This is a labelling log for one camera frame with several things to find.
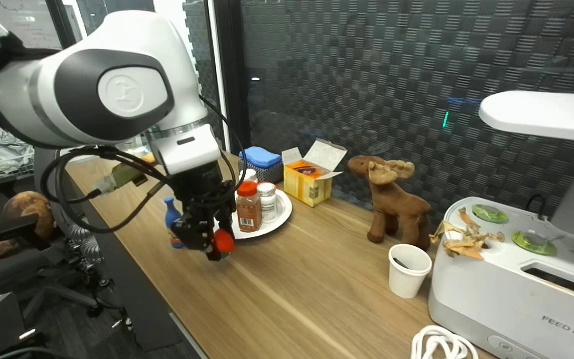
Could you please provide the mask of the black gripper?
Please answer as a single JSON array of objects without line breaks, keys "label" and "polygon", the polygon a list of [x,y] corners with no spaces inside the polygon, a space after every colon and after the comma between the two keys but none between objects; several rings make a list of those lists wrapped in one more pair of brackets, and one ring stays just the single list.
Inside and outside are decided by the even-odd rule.
[{"label": "black gripper", "polygon": [[226,256],[214,252],[212,240],[218,230],[234,236],[234,190],[236,184],[222,176],[218,162],[174,174],[170,188],[182,204],[182,220],[172,228],[188,250],[204,252],[210,262],[220,262]]}]

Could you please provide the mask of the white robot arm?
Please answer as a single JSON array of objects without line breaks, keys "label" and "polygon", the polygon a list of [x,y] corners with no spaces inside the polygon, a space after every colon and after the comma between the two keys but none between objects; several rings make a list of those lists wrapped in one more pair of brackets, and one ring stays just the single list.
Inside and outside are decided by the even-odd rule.
[{"label": "white robot arm", "polygon": [[182,202],[172,234],[218,262],[236,250],[236,184],[222,176],[210,110],[178,28],[158,12],[112,12],[64,50],[32,50],[0,22],[0,128],[160,180]]}]

